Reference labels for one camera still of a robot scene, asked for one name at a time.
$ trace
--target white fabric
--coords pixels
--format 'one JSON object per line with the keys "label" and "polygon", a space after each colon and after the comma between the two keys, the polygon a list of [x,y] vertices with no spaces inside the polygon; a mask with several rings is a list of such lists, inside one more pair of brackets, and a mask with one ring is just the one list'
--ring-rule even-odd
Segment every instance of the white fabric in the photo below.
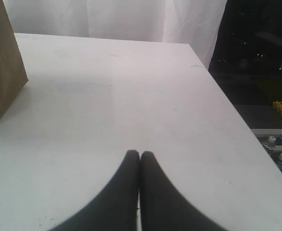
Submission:
{"label": "white fabric", "polygon": [[4,0],[15,32],[188,43],[208,67],[227,0]]}

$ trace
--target white table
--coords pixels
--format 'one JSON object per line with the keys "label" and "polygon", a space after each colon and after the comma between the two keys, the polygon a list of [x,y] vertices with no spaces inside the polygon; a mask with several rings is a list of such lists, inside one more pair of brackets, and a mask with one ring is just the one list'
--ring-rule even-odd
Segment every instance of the white table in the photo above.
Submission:
{"label": "white table", "polygon": [[230,231],[282,230],[282,174],[185,44],[16,34],[29,82],[0,121],[0,231],[46,231],[128,149]]}

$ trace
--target white curtain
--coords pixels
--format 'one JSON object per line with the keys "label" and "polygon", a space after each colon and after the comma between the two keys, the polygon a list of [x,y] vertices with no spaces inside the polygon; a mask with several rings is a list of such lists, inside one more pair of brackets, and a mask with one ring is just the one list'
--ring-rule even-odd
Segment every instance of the white curtain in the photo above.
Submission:
{"label": "white curtain", "polygon": [[208,67],[227,0],[3,0],[15,32],[188,43]]}

